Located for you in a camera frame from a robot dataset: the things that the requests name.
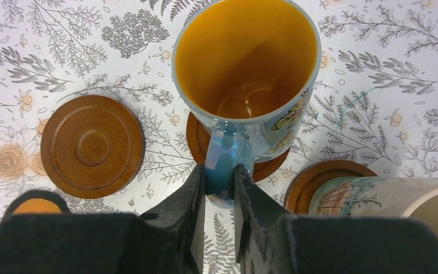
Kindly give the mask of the brown wooden coaster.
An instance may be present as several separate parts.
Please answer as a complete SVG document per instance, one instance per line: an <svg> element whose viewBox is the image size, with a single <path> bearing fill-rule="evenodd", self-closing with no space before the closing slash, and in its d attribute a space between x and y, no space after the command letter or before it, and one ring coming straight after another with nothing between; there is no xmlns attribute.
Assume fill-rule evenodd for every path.
<svg viewBox="0 0 438 274"><path fill-rule="evenodd" d="M51 115L40 154L45 172L60 190L78 198L103 198L137 175L144 161L144 130L118 101L82 96Z"/></svg>
<svg viewBox="0 0 438 274"><path fill-rule="evenodd" d="M343 177L372 177L368 167L349 160L325 160L306 167L290 183L283 206L292 213L308 213L312 197L327 181Z"/></svg>
<svg viewBox="0 0 438 274"><path fill-rule="evenodd" d="M205 157L208 150L210 135L197 118L190 113L186 124L186 139L190 153L198 164L205 163ZM281 156L262 163L255 163L253 170L253 179L255 182L266 179L284 163L290 149L286 150Z"/></svg>

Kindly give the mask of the cream mug with handle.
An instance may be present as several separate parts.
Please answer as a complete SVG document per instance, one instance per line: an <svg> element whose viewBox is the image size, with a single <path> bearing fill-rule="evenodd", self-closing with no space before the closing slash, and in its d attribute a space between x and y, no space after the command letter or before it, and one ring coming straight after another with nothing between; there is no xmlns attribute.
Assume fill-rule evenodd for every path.
<svg viewBox="0 0 438 274"><path fill-rule="evenodd" d="M438 178L342 177L313 194L309 214L408 217L438 237Z"/></svg>

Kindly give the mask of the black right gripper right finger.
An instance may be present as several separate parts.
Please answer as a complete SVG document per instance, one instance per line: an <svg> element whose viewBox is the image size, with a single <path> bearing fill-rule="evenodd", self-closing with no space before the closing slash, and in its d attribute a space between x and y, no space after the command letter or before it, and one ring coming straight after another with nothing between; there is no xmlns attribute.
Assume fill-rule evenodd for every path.
<svg viewBox="0 0 438 274"><path fill-rule="evenodd" d="M417 220L296 215L234 169L242 273L438 273L438 237Z"/></svg>

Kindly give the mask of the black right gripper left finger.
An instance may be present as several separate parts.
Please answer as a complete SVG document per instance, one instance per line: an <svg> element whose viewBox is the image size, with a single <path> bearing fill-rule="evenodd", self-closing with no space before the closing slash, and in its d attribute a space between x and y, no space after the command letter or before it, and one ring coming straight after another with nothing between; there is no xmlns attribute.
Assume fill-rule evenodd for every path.
<svg viewBox="0 0 438 274"><path fill-rule="evenodd" d="M201 273L204 168L141 215L18 213L0 222L0 273Z"/></svg>

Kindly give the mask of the brown wooden coaster top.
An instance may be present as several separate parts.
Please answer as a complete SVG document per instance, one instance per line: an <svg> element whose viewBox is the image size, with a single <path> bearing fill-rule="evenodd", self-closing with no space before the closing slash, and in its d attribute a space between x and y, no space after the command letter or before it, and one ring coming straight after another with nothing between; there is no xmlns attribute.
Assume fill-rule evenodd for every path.
<svg viewBox="0 0 438 274"><path fill-rule="evenodd" d="M118 101L82 96L51 115L40 154L45 172L60 190L78 198L103 198L137 175L144 161L144 130Z"/></svg>

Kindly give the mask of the blue mug yellow inside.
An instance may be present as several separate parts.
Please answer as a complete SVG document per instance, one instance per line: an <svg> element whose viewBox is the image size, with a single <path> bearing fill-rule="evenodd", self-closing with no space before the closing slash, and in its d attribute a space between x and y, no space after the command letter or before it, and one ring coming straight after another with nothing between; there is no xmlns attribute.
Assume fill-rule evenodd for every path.
<svg viewBox="0 0 438 274"><path fill-rule="evenodd" d="M205 194L230 209L233 172L294 143L319 73L321 40L294 1L214 1L183 27L173 82L206 131Z"/></svg>

